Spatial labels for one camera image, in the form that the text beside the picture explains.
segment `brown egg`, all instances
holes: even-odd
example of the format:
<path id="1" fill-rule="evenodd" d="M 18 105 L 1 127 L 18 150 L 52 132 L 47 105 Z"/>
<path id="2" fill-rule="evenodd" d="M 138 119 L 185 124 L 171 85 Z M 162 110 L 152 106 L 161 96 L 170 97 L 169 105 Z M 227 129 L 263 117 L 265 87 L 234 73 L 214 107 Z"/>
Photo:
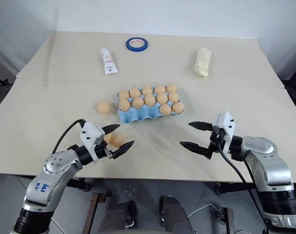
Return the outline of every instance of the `brown egg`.
<path id="1" fill-rule="evenodd" d="M 173 92 L 173 91 L 177 91 L 177 87 L 173 84 L 169 85 L 169 86 L 166 86 L 166 91 L 167 92 Z"/>
<path id="2" fill-rule="evenodd" d="M 163 85 L 159 85 L 154 89 L 154 92 L 156 94 L 165 93 L 165 87 Z"/>
<path id="3" fill-rule="evenodd" d="M 172 110 L 177 114 L 180 114 L 185 109 L 185 106 L 182 102 L 176 102 L 172 106 Z"/>
<path id="4" fill-rule="evenodd" d="M 111 137 L 112 145 L 118 148 L 124 143 L 125 143 L 125 137 L 122 134 L 112 134 L 112 137 Z"/>
<path id="5" fill-rule="evenodd" d="M 129 94 L 132 98 L 138 98 L 141 96 L 140 90 L 136 87 L 131 88 Z"/>
<path id="6" fill-rule="evenodd" d="M 153 93 L 153 91 L 150 86 L 147 86 L 147 85 L 143 86 L 143 88 L 142 88 L 143 95 L 148 95 L 148 94 L 152 94 L 152 93 Z"/>
<path id="7" fill-rule="evenodd" d="M 130 108 L 130 103 L 128 100 L 126 99 L 122 99 L 121 101 L 119 101 L 118 103 L 118 108 L 123 111 L 123 112 L 127 112 L 128 109 Z"/>
<path id="8" fill-rule="evenodd" d="M 118 94 L 118 99 L 122 100 L 127 98 L 129 98 L 129 92 L 127 90 L 120 91 L 120 93 Z"/>
<path id="9" fill-rule="evenodd" d="M 167 104 L 162 104 L 159 107 L 159 112 L 162 115 L 167 116 L 167 115 L 169 115 L 172 112 L 172 108 L 169 105 L 167 105 Z"/>
<path id="10" fill-rule="evenodd" d="M 97 104 L 97 109 L 101 114 L 107 114 L 110 112 L 110 105 L 107 102 L 99 102 Z"/>
<path id="11" fill-rule="evenodd" d="M 156 103 L 156 98 L 152 94 L 147 94 L 144 97 L 144 104 L 152 107 Z"/>
<path id="12" fill-rule="evenodd" d="M 168 95 L 168 99 L 170 101 L 172 101 L 173 103 L 178 102 L 179 101 L 179 95 L 176 91 L 172 91 L 169 93 Z"/>
<path id="13" fill-rule="evenodd" d="M 168 102 L 168 98 L 166 93 L 159 93 L 157 96 L 158 103 L 166 104 Z"/>
<path id="14" fill-rule="evenodd" d="M 112 133 L 109 133 L 107 135 L 104 136 L 104 141 L 107 142 L 108 144 L 111 143 L 112 140 Z"/>
<path id="15" fill-rule="evenodd" d="M 132 106 L 136 109 L 140 109 L 143 106 L 143 100 L 140 97 L 137 97 L 133 100 Z"/>

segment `egg carton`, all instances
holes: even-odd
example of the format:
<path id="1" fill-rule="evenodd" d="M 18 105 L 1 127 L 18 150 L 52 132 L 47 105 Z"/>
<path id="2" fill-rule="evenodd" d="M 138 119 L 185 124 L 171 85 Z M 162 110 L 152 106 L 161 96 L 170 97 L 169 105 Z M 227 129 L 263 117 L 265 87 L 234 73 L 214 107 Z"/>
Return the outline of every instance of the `egg carton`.
<path id="1" fill-rule="evenodd" d="M 154 86 L 151 86 L 151 88 L 153 90 L 152 95 L 157 100 L 157 96 L 158 95 L 156 93 L 154 93 L 155 87 Z M 144 100 L 145 95 L 142 94 L 140 97 Z M 131 123 L 133 121 L 143 121 L 143 120 L 145 120 L 147 118 L 155 119 L 155 118 L 157 118 L 159 116 L 165 116 L 165 115 L 163 115 L 163 114 L 160 113 L 159 107 L 161 106 L 161 104 L 158 103 L 158 102 L 156 102 L 154 104 L 154 106 L 152 106 L 152 107 L 144 104 L 140 109 L 136 109 L 136 108 L 134 108 L 132 106 L 132 102 L 133 102 L 134 98 L 129 97 L 127 100 L 131 104 L 131 107 L 128 109 L 128 111 L 127 112 L 123 112 L 120 109 L 118 110 L 119 119 L 120 119 L 120 121 L 122 123 Z M 172 108 L 172 106 L 173 106 L 174 103 L 172 101 L 168 101 L 166 104 L 169 105 Z M 177 115 L 177 113 L 174 112 L 174 111 L 172 111 L 170 113 L 170 115 Z"/>

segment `table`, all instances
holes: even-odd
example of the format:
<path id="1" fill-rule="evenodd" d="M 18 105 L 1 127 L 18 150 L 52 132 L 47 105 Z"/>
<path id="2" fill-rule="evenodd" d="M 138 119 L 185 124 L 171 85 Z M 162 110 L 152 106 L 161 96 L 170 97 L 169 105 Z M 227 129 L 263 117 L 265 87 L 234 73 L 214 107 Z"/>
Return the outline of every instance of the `table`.
<path id="1" fill-rule="evenodd" d="M 83 117 L 100 126 L 117 123 L 119 118 L 116 112 L 111 115 L 99 114 L 96 111 L 96 103 L 105 100 L 114 104 L 119 90 L 129 89 L 132 85 L 142 86 L 143 81 L 139 78 L 151 76 L 151 80 L 145 84 L 178 84 L 186 112 L 177 116 L 122 124 L 116 131 L 126 135 L 127 140 L 135 140 L 127 154 L 117 160 L 105 158 L 97 164 L 89 164 L 78 172 L 77 176 L 239 182 L 236 173 L 221 156 L 214 154 L 212 160 L 207 160 L 203 156 L 187 151 L 179 144 L 179 141 L 192 141 L 208 146 L 210 133 L 196 130 L 188 126 L 188 123 L 199 120 L 211 122 L 214 114 L 228 110 L 235 119 L 237 136 L 266 137 L 278 146 L 278 152 L 288 163 L 293 180 L 296 182 L 296 107 L 281 87 L 278 78 L 272 74 L 272 68 L 255 40 L 212 39 L 210 46 L 214 48 L 212 51 L 215 57 L 212 61 L 212 73 L 210 78 L 203 79 L 193 75 L 192 72 L 187 72 L 185 60 L 172 58 L 176 50 L 173 49 L 172 54 L 166 55 L 163 54 L 164 50 L 158 51 L 155 56 L 149 50 L 153 50 L 154 46 L 161 48 L 160 44 L 165 39 L 177 44 L 190 40 L 188 51 L 191 51 L 192 43 L 194 48 L 194 53 L 188 52 L 191 66 L 196 50 L 200 46 L 211 48 L 204 43 L 208 43 L 210 39 L 144 35 L 143 37 L 151 42 L 150 48 L 146 50 L 149 58 L 145 58 L 144 54 L 133 54 L 125 48 L 116 49 L 117 45 L 123 47 L 120 40 L 125 41 L 125 38 L 132 35 L 56 33 L 53 36 L 55 44 L 50 49 L 49 59 L 44 52 L 47 52 L 52 36 L 18 74 L 13 88 L 0 105 L 0 173 L 36 175 L 59 136 L 78 118 Z M 64 43 L 61 43 L 59 36 L 64 38 Z M 87 41 L 92 46 L 94 44 L 91 43 L 95 43 L 92 39 L 98 37 L 100 39 L 96 40 L 97 43 L 108 38 L 108 45 L 100 45 L 99 48 L 106 46 L 112 54 L 116 53 L 119 74 L 104 75 L 98 47 L 90 49 L 94 54 L 94 62 L 90 62 L 88 55 L 90 51 L 84 50 L 83 53 L 75 46 L 84 44 L 83 47 L 87 48 Z M 72 42 L 72 46 L 66 43 L 68 40 Z M 254 59 L 249 61 L 251 56 L 247 60 L 245 56 L 238 68 L 234 67 L 232 64 L 234 60 L 231 58 L 224 62 L 219 61 L 219 58 L 225 58 L 221 51 L 227 51 L 229 44 L 232 44 L 231 50 L 235 57 L 243 56 L 240 53 L 244 47 L 245 51 L 254 54 Z M 132 60 L 132 65 L 135 64 L 137 67 L 127 63 L 127 59 L 131 56 L 137 57 Z M 171 78 L 166 72 L 158 70 L 160 66 L 153 60 L 156 56 L 169 58 L 163 61 L 163 66 L 173 65 L 173 70 L 169 72 Z M 45 76 L 45 70 L 41 70 L 41 67 L 47 60 L 50 65 Z M 56 66 L 58 62 L 60 62 L 59 70 Z M 251 75 L 255 72 L 252 71 L 254 65 L 262 67 L 258 77 L 256 74 Z M 246 76 L 241 73 L 243 71 L 241 67 L 244 66 L 247 71 L 251 71 Z M 186 76 L 183 76 L 183 71 L 179 72 L 183 67 L 186 68 Z M 221 68 L 230 69 L 230 67 L 235 70 L 232 74 L 237 72 L 237 75 L 233 75 L 234 78 L 231 79 L 232 76 L 225 73 L 222 77 Z M 67 135 L 59 149 L 66 149 L 73 144 L 80 144 L 79 127 Z M 235 161 L 234 163 L 247 181 L 251 181 L 244 164 Z"/>

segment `floor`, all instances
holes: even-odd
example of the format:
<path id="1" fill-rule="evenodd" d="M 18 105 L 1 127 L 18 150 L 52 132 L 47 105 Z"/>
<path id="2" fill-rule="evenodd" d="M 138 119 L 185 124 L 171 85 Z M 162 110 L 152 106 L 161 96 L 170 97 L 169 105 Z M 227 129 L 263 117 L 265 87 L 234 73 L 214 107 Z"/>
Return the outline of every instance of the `floor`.
<path id="1" fill-rule="evenodd" d="M 133 200 L 138 208 L 138 227 L 163 230 L 159 224 L 158 199 L 172 195 L 183 205 L 187 214 L 208 203 L 231 207 L 235 215 L 236 231 L 261 233 L 263 225 L 246 191 L 216 195 L 214 183 L 140 179 L 93 179 L 92 188 L 83 192 L 67 187 L 50 224 L 50 234 L 80 234 L 84 225 L 91 194 L 112 194 L 111 202 Z M 19 215 L 29 179 L 0 174 L 0 233 L 9 233 Z M 92 227 L 97 233 L 106 204 L 99 204 Z M 191 224 L 198 234 L 226 233 L 225 225 L 217 221 L 217 212 L 206 207 L 191 217 Z"/>

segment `blue painter's tape roll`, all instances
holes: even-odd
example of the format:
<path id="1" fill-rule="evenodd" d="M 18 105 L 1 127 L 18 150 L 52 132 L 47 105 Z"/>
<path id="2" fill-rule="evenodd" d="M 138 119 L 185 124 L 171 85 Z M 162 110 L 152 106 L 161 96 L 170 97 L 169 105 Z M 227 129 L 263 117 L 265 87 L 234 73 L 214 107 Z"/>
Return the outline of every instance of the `blue painter's tape roll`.
<path id="1" fill-rule="evenodd" d="M 134 41 L 140 41 L 143 43 L 142 47 L 133 47 L 130 44 Z M 135 52 L 139 52 L 139 51 L 143 51 L 148 47 L 148 41 L 145 38 L 129 38 L 126 41 L 126 47 L 127 49 L 131 50 L 131 51 L 135 51 Z"/>

